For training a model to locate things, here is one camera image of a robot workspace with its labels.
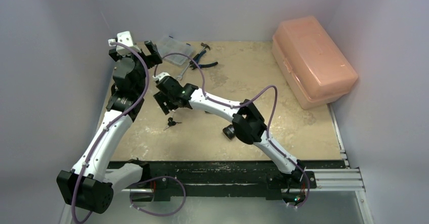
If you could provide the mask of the black key bunch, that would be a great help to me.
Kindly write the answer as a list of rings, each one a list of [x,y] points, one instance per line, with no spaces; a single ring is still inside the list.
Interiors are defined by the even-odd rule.
[[[181,123],[182,123],[182,122],[176,121],[176,120],[174,119],[174,116],[173,116],[173,115],[171,115],[170,117],[168,117],[168,119],[167,119],[167,125],[164,127],[164,129],[163,129],[163,130],[167,130],[168,128],[173,127],[173,126],[175,126],[175,125],[177,125],[177,124],[181,124]]]

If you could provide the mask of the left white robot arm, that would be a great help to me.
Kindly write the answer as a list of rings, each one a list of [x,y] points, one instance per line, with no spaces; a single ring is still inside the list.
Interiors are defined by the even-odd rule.
[[[161,64],[162,59],[152,41],[145,42],[147,55],[138,45],[124,39],[111,39],[109,44],[112,46],[109,56],[114,61],[113,84],[101,125],[81,158],[69,171],[60,171],[56,178],[74,219],[78,208],[89,215],[102,214],[115,194],[133,184],[145,188],[151,181],[149,166],[140,160],[131,160],[113,172],[107,168],[143,106],[150,81],[148,70]]]

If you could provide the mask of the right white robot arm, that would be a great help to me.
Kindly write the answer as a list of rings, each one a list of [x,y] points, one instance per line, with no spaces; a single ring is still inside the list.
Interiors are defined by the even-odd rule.
[[[265,123],[253,100],[230,101],[207,93],[203,87],[190,83],[182,86],[169,75],[158,75],[154,82],[159,90],[154,98],[165,114],[188,108],[219,116],[232,124],[238,140],[256,146],[274,162],[288,186],[296,187],[303,181],[310,183],[302,162],[274,139],[270,124]]]

